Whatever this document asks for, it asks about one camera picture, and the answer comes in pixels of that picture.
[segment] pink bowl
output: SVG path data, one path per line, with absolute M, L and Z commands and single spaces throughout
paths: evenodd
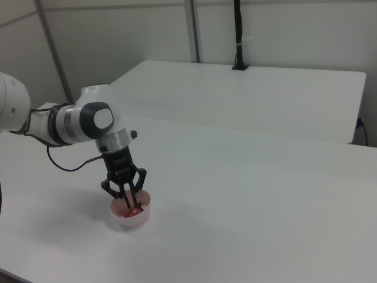
M 132 199 L 131 191 L 126 190 L 125 195 L 127 196 L 128 200 L 130 201 L 131 208 L 135 207 L 134 201 Z M 117 222 L 120 225 L 123 226 L 136 226 L 142 222 L 144 222 L 151 211 L 150 202 L 151 202 L 151 196 L 149 193 L 147 193 L 145 190 L 139 190 L 137 193 L 136 200 L 138 202 L 141 202 L 141 208 L 144 209 L 144 211 L 140 212 L 138 215 L 132 216 L 132 217 L 123 217 L 125 213 L 128 211 L 127 204 L 124 201 L 124 198 L 122 199 L 113 199 L 113 201 L 110 204 L 110 212 L 113 215 L 113 217 L 116 218 Z

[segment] table surface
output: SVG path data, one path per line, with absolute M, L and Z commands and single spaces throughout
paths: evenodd
M 124 116 L 151 215 L 118 226 L 102 161 L 0 134 L 0 269 L 30 282 L 375 282 L 377 151 Z M 52 149 L 66 167 L 94 142 Z
M 145 61 L 111 84 L 128 114 L 350 143 L 366 75 Z

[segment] black mount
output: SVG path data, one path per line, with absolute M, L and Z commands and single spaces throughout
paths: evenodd
M 245 65 L 243 62 L 242 54 L 242 16 L 241 16 L 241 4 L 240 0 L 234 0 L 234 21 L 236 23 L 236 43 L 237 43 L 237 55 L 236 62 L 232 70 L 244 71 L 249 65 Z

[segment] white wall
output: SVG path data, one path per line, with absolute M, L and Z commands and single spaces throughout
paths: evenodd
M 186 1 L 44 0 L 72 95 L 144 60 L 192 61 Z
M 32 107 L 67 102 L 33 0 L 0 0 L 0 71 L 22 81 Z
M 203 62 L 234 63 L 234 12 L 229 2 L 198 0 Z M 244 38 L 257 37 L 244 46 L 245 62 L 367 73 L 361 116 L 370 143 L 377 146 L 376 2 L 242 5 L 242 17 Z M 364 143 L 361 131 L 356 141 Z

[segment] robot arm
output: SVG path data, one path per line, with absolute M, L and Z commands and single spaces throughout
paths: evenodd
M 107 179 L 101 183 L 104 190 L 114 198 L 125 197 L 128 204 L 124 185 L 129 185 L 134 201 L 134 194 L 143 187 L 147 172 L 133 163 L 130 140 L 107 84 L 82 88 L 75 104 L 30 110 L 25 86 L 0 73 L 0 131 L 32 136 L 48 147 L 95 140 L 107 168 Z M 139 178 L 134 185 L 136 173 Z M 119 186 L 119 192 L 110 188 L 110 181 Z

